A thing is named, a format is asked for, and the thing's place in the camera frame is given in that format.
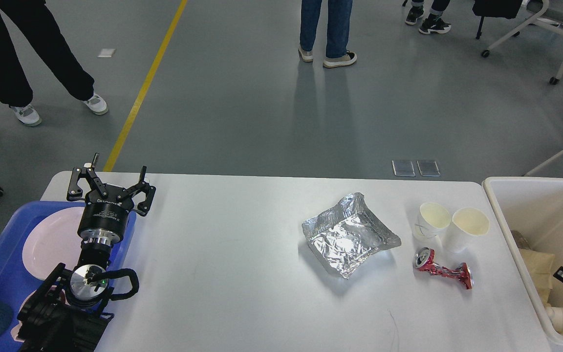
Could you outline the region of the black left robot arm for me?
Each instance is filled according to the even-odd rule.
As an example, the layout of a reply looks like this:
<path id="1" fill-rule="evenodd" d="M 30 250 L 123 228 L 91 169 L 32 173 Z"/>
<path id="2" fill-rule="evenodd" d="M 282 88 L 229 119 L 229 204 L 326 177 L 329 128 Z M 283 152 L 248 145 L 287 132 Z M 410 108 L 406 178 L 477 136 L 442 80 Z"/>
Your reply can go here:
<path id="1" fill-rule="evenodd" d="M 81 254 L 72 270 L 59 263 L 27 299 L 17 319 L 22 352 L 93 352 L 114 314 L 110 301 L 129 299 L 139 291 L 132 269 L 109 270 L 112 248 L 124 238 L 128 216 L 146 216 L 156 189 L 145 180 L 124 187 L 103 182 L 95 172 L 98 154 L 72 171 L 66 199 L 84 200 L 78 227 Z"/>

